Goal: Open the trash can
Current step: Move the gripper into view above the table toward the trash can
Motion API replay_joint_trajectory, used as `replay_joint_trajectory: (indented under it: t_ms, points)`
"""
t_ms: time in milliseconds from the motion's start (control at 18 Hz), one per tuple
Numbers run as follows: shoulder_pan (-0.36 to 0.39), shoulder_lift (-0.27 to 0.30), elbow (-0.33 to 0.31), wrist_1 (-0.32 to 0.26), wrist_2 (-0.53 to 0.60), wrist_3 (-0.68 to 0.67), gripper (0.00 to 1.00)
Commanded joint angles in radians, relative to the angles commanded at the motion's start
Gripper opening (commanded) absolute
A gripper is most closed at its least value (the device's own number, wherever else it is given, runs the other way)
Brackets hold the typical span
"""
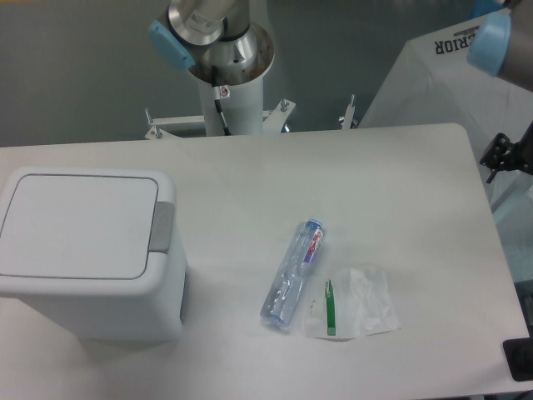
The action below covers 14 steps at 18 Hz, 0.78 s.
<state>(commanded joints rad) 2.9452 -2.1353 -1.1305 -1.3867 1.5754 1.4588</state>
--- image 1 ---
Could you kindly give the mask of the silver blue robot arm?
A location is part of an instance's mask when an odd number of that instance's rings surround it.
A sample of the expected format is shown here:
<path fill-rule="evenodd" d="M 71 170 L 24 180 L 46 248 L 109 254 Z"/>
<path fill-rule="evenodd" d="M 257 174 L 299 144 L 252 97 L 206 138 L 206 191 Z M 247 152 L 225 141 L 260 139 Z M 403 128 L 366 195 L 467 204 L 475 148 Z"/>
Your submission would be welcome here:
<path fill-rule="evenodd" d="M 490 1 L 488 15 L 466 35 L 468 63 L 532 89 L 532 3 Z M 263 78 L 274 60 L 269 33 L 250 19 L 248 1 L 171 1 L 148 28 L 160 56 L 191 74 L 207 136 L 282 133 L 294 105 L 263 108 Z"/>

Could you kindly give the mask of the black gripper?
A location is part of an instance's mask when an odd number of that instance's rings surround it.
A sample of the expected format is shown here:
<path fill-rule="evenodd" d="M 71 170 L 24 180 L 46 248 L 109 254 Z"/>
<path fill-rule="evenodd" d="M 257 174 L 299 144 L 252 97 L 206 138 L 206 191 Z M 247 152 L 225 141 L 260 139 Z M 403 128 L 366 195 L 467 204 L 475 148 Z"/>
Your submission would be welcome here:
<path fill-rule="evenodd" d="M 480 165 L 489 168 L 491 173 L 486 179 L 492 183 L 496 174 L 519 170 L 529 175 L 532 174 L 532 132 L 533 122 L 526 129 L 522 138 L 514 144 L 503 132 L 499 132 L 484 150 Z"/>

